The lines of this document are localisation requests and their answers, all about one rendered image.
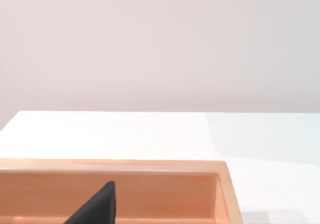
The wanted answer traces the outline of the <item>shallow salmon-coloured box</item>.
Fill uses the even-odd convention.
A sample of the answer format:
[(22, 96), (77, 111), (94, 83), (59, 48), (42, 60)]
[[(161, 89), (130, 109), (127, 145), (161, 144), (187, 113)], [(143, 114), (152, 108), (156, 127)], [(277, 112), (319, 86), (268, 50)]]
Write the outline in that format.
[(0, 224), (63, 224), (107, 182), (115, 224), (244, 224), (219, 160), (0, 158)]

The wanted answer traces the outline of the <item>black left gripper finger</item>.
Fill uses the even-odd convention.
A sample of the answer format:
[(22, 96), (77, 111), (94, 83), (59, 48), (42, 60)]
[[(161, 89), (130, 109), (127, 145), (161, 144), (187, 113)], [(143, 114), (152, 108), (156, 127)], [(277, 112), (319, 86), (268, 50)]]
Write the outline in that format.
[(115, 182), (107, 182), (63, 224), (116, 224)]

